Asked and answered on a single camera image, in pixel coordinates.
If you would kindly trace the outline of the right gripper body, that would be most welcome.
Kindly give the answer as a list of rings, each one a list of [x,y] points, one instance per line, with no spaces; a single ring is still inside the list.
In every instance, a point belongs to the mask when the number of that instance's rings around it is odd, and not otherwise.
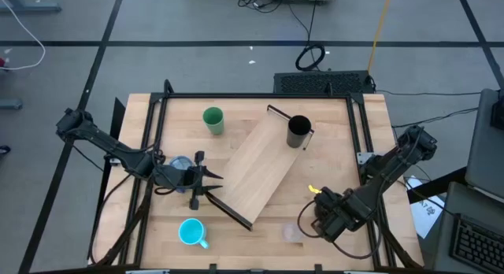
[[[314,202],[316,220],[313,230],[322,239],[333,243],[345,230],[356,230],[356,220],[348,212],[341,194],[322,188]]]

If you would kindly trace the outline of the blue tumbler mug with lid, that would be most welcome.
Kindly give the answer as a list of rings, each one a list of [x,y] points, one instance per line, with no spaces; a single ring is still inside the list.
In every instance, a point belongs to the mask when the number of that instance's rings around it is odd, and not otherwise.
[[[192,171],[186,172],[193,165],[193,161],[186,156],[176,156],[170,160],[169,165],[173,168],[183,170],[174,180],[177,180],[176,192],[184,194],[186,189],[181,188],[181,186],[191,185],[194,181],[194,173]]]

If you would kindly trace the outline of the cyan mug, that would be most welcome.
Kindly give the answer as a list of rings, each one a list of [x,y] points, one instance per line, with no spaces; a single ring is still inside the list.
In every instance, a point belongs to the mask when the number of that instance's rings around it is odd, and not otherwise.
[[[209,244],[206,241],[206,227],[196,218],[186,219],[179,227],[178,236],[180,241],[186,245],[199,245],[204,249],[209,249]]]

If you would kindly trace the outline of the clear plastic cup with handle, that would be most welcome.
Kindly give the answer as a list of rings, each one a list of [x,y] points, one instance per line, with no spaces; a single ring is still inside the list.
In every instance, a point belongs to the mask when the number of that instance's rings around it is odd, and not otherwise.
[[[286,223],[282,226],[282,237],[287,243],[300,243],[304,237],[296,223]]]

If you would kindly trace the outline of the green plastic cup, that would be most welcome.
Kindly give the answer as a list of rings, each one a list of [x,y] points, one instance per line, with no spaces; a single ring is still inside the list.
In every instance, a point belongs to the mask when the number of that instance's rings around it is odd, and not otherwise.
[[[224,113],[218,107],[209,107],[202,114],[202,119],[213,135],[221,135],[224,132]]]

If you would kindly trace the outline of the tall black cup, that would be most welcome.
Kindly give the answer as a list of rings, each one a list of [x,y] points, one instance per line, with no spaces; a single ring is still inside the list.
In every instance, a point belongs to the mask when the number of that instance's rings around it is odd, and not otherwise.
[[[311,132],[310,120],[302,115],[293,116],[288,121],[287,144],[291,148],[299,148]]]

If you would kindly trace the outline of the wooden tray board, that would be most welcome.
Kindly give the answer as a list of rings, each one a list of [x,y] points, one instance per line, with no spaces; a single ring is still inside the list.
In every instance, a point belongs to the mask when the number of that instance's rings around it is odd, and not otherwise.
[[[247,230],[272,197],[287,172],[309,145],[314,130],[299,148],[287,144],[287,126],[292,117],[275,106],[267,106],[252,132],[232,155],[222,173],[221,188],[206,197]]]

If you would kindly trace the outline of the black side panel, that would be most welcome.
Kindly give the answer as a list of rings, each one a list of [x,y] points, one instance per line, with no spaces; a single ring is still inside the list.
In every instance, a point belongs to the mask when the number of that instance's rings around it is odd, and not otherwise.
[[[109,130],[109,134],[115,139],[118,139],[119,137],[120,129],[124,119],[124,113],[125,113],[125,106],[118,98],[115,98],[113,104],[113,115]],[[109,158],[105,157],[104,172],[102,174],[102,182],[100,189],[101,196],[104,196],[106,192],[110,171],[111,171],[111,164],[109,162]]]

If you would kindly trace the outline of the white paper sheet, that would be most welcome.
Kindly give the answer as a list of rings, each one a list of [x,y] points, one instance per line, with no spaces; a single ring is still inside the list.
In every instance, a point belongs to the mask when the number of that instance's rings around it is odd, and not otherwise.
[[[443,213],[444,201],[439,196],[432,196],[410,205],[413,214],[413,223],[417,234],[425,239],[434,223]]]

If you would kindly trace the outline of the grey desk surface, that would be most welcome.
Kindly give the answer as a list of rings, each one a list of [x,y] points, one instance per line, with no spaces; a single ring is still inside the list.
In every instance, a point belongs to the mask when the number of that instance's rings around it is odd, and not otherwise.
[[[445,210],[439,228],[439,239],[433,262],[434,271],[487,274],[465,265],[449,255],[454,217],[456,213],[461,213],[504,231],[504,202],[477,190],[475,187],[451,183],[448,187]]]

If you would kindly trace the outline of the black computer case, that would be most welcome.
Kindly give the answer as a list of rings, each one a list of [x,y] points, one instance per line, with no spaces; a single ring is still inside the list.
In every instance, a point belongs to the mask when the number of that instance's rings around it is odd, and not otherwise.
[[[367,71],[276,73],[273,92],[278,94],[373,94],[375,85]]]

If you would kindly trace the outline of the black keyboard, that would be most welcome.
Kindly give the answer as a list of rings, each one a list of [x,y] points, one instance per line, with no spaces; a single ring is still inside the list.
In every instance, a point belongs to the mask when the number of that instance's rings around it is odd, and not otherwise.
[[[456,213],[449,255],[487,274],[504,274],[504,231]]]

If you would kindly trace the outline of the grey laptop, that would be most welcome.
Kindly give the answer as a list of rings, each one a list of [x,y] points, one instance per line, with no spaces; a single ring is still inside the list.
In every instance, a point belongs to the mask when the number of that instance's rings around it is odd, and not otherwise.
[[[470,186],[504,202],[504,92],[481,91],[466,168]]]

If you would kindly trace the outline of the grey desk leg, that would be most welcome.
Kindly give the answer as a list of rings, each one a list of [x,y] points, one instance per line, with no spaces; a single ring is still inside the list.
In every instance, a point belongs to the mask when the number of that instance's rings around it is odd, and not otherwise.
[[[25,0],[0,0],[0,13],[7,13],[10,10],[15,13],[35,13],[47,12],[58,13],[61,12],[61,7],[53,2],[35,2],[28,3]]]

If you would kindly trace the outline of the black aluminium table frame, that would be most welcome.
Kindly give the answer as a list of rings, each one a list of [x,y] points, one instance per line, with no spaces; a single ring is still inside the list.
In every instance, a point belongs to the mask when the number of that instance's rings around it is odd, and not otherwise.
[[[269,105],[288,115],[307,116],[315,134],[259,214],[253,229],[245,229],[205,198],[194,211],[188,206],[187,194],[154,195],[148,219],[133,231],[118,257],[120,263],[191,270],[210,265],[220,270],[313,270],[316,265],[325,270],[373,269],[366,228],[347,231],[333,244],[305,236],[300,243],[287,243],[282,237],[282,226],[289,222],[305,231],[310,229],[313,194],[309,185],[327,186],[338,192],[358,185],[351,135],[362,134],[363,129],[359,114],[349,115],[344,100],[325,96],[284,98],[273,94],[229,94],[224,98],[177,95],[167,105],[161,148],[167,157],[191,156],[203,150],[209,169],[221,176],[230,157]],[[213,135],[202,119],[209,107],[218,107],[224,113],[221,135]],[[209,249],[180,241],[179,227],[188,218],[196,218],[205,225]]]

